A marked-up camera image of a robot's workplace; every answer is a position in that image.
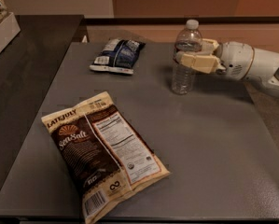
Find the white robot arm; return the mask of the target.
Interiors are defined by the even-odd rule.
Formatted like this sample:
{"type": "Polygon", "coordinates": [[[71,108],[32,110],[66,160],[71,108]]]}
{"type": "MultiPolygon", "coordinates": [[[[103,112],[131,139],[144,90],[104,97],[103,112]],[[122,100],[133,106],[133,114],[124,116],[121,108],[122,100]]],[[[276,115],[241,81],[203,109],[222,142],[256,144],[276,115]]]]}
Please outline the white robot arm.
{"type": "Polygon", "coordinates": [[[178,50],[175,59],[203,74],[246,80],[258,90],[279,98],[279,53],[240,42],[204,39],[198,52],[178,50]]]}

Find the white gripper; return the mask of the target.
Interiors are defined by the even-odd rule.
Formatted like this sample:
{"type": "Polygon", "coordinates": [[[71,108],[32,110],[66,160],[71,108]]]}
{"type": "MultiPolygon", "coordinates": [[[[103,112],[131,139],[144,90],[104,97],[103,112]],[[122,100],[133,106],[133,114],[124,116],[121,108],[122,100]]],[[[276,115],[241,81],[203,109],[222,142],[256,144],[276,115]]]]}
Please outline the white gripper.
{"type": "Polygon", "coordinates": [[[176,53],[176,61],[195,71],[210,74],[216,72],[220,77],[231,80],[243,79],[254,60],[254,49],[239,42],[218,43],[214,39],[202,40],[202,52],[215,55],[196,55],[183,51],[176,53]]]}

